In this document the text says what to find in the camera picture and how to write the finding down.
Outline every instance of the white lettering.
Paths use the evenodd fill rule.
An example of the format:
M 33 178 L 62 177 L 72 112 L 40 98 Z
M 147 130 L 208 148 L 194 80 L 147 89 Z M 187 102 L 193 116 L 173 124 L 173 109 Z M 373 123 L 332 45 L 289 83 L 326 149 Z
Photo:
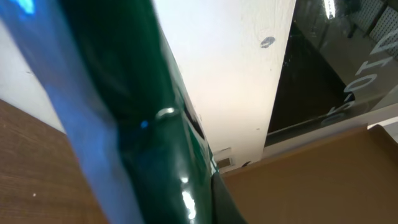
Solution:
M 340 106 L 339 108 L 335 109 L 336 107 L 332 107 L 329 111 L 329 113 L 327 114 L 327 116 L 336 113 L 337 111 L 341 111 L 341 110 L 347 110 L 348 108 L 352 107 L 355 104 L 355 101 L 350 101 L 342 106 Z
M 348 84 L 346 86 L 346 88 L 344 89 L 344 92 L 345 93 L 349 93 L 351 91 L 355 91 L 355 90 L 358 90 L 360 88 L 364 88 L 365 86 L 367 86 L 370 83 L 372 83 L 376 78 L 377 78 L 377 74 L 372 74 L 372 75 L 366 75 L 365 77 L 361 77 L 361 78 L 359 78 L 357 80 L 354 80 L 354 81 L 352 81 L 350 84 Z M 351 86 L 353 86 L 355 83 L 360 82 L 360 81 L 365 80 L 365 79 L 369 79 L 369 81 L 367 81 L 366 83 L 363 83 L 362 85 L 359 85 L 357 87 L 351 88 Z
M 348 94 L 348 96 L 345 98 L 344 102 L 347 102 L 352 95 L 353 95 L 352 93 Z
M 376 66 L 376 65 L 381 65 L 381 66 L 383 67 L 383 66 L 387 65 L 387 63 L 389 63 L 389 62 L 392 60 L 392 58 L 393 58 L 393 57 L 388 57 L 388 58 L 385 58 L 385 59 L 382 59 L 382 60 L 380 60 L 380 61 L 373 62 L 373 63 L 370 63 L 370 64 L 368 64 L 369 61 L 365 61 L 365 62 L 361 65 L 361 67 L 358 69 L 358 71 L 356 72 L 355 75 L 359 75 L 363 70 L 365 70 L 365 69 L 367 69 L 367 68 L 374 67 L 374 66 Z
M 391 31 L 390 33 L 388 33 L 387 35 L 385 35 L 385 36 L 376 44 L 376 46 L 374 46 L 374 48 L 373 48 L 373 50 L 372 50 L 372 52 L 371 52 L 371 55 L 372 55 L 372 54 L 375 54 L 375 53 L 382 52 L 383 50 L 387 50 L 387 49 L 393 48 L 393 47 L 395 47 L 396 45 L 398 45 L 398 42 L 394 42 L 394 43 L 392 43 L 392 44 L 387 44 L 387 45 L 385 45 L 385 46 L 380 47 L 380 46 L 384 43 L 384 41 L 386 41 L 389 37 L 392 37 L 393 35 L 396 35 L 396 34 L 398 34 L 398 29 L 396 29 L 396 30 L 394 30 L 394 31 Z

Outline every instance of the wooden surface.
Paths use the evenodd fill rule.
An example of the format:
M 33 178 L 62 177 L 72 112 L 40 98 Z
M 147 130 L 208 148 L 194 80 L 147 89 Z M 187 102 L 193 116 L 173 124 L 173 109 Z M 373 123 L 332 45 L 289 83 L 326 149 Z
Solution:
M 1 100 L 0 223 L 107 223 L 66 135 Z
M 381 126 L 351 129 L 223 177 L 248 223 L 398 220 L 398 144 Z

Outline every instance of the green glossy surface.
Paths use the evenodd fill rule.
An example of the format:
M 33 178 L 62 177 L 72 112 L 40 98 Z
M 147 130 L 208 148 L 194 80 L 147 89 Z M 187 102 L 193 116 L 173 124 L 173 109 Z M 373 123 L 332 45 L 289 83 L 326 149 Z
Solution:
M 151 1 L 61 1 L 147 223 L 211 223 L 211 152 Z M 174 112 L 156 118 L 164 108 Z

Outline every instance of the white wall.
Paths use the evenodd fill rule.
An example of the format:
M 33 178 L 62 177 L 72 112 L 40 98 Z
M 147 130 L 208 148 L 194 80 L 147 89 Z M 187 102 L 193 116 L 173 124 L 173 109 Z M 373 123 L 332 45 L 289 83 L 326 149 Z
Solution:
M 0 99 L 63 131 L 52 104 L 0 20 Z
M 236 167 L 260 160 L 295 1 L 154 2 L 212 151 L 231 147 Z

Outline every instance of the wood grain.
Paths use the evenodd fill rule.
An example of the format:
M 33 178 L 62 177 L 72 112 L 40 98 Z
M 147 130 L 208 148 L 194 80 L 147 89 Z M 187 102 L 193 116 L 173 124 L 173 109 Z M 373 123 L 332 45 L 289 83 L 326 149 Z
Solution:
M 107 223 L 66 135 L 2 100 L 0 223 Z

